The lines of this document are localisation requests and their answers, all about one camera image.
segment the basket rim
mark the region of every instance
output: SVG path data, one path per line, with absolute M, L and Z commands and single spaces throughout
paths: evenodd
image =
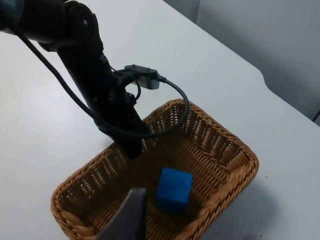
M 219 124 L 216 120 L 214 120 L 211 116 L 209 116 L 204 110 L 202 110 L 197 105 L 190 103 L 190 111 L 196 112 L 196 114 L 204 120 L 208 125 L 214 128 L 219 134 L 224 136 L 228 141 L 232 144 L 236 145 L 241 149 L 244 155 L 250 160 L 250 168 L 248 168 L 247 173 L 237 179 L 237 183 L 233 185 L 232 188 L 228 191 L 224 197 L 220 197 L 218 200 L 215 200 L 215 204 L 209 205 L 206 208 L 202 208 L 200 211 L 205 211 L 205 214 L 201 216 L 201 218 L 197 218 L 192 221 L 189 225 L 186 226 L 188 232 L 181 232 L 176 237 L 177 239 L 198 239 L 203 234 L 203 232 L 211 225 L 212 221 L 216 219 L 222 211 L 237 197 L 237 195 L 244 190 L 244 188 L 252 181 L 252 179 L 256 176 L 259 169 L 259 161 L 257 156 L 253 153 L 253 151 L 231 132 L 229 132 L 226 128 L 224 128 L 221 124 Z M 166 102 L 164 105 L 155 109 L 149 116 L 147 116 L 144 120 L 146 123 L 149 123 L 151 120 L 159 118 L 164 109 L 169 109 L 174 105 L 185 104 L 182 99 L 175 99 Z M 87 174 L 90 170 L 92 170 L 97 163 L 100 162 L 101 159 L 104 158 L 108 152 L 112 151 L 112 149 L 117 145 L 117 143 L 112 143 L 102 152 L 97 154 L 94 158 L 92 158 L 88 163 L 84 166 L 76 170 L 72 175 L 70 175 L 65 181 L 63 181 L 59 186 L 55 189 L 51 196 L 51 212 L 54 215 L 56 221 L 61 226 L 62 230 L 65 231 L 63 227 L 66 227 L 75 233 L 76 236 L 81 237 L 81 232 L 75 228 L 74 224 L 70 222 L 70 215 L 76 219 L 77 225 L 80 227 L 90 228 L 90 226 L 85 225 L 81 219 L 68 211 L 63 210 L 59 198 L 62 192 L 68 189 L 74 182 L 82 179 L 82 177 Z

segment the woven basket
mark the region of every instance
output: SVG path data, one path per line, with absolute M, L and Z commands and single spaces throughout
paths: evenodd
M 184 106 L 183 100 L 169 101 L 145 122 L 153 133 L 166 129 L 179 120 Z M 144 141 L 143 148 L 143 154 L 132 160 L 114 143 L 55 190 L 51 211 L 70 239 L 96 239 L 131 188 L 147 189 L 147 239 L 199 239 L 259 167 L 248 146 L 192 103 L 180 129 Z M 183 216 L 155 206 L 163 167 L 193 174 Z

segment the blue block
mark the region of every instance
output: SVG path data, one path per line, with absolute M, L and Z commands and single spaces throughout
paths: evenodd
M 186 212 L 193 175 L 164 167 L 156 191 L 156 207 L 168 212 Z

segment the table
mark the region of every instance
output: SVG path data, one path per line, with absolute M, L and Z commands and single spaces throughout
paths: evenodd
M 269 91 L 261 73 L 161 0 L 83 0 L 114 68 L 159 70 L 257 154 L 253 182 L 203 239 L 311 239 L 318 234 L 320 128 Z M 65 239 L 54 189 L 112 141 L 15 36 L 0 35 L 0 239 Z M 77 94 L 54 53 L 45 56 Z M 129 86 L 135 93 L 135 86 Z M 179 97 L 143 90 L 141 117 Z

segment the black robotic arm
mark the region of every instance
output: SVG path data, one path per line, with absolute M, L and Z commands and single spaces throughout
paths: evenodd
M 0 0 L 0 31 L 18 35 L 44 63 L 46 59 L 32 48 L 28 39 L 37 41 L 48 52 L 56 52 L 87 106 L 57 72 L 56 77 L 64 89 L 94 119 L 99 130 L 119 143 L 131 158 L 142 153 L 142 139 L 162 136 L 182 125 L 188 116 L 187 96 L 156 70 L 135 65 L 120 71 L 112 70 L 103 53 L 97 18 L 82 3 L 74 0 Z M 125 89 L 135 80 L 148 89 L 157 89 L 159 82 L 164 82 L 180 92 L 186 102 L 181 120 L 170 129 L 150 134 L 134 109 L 135 96 Z

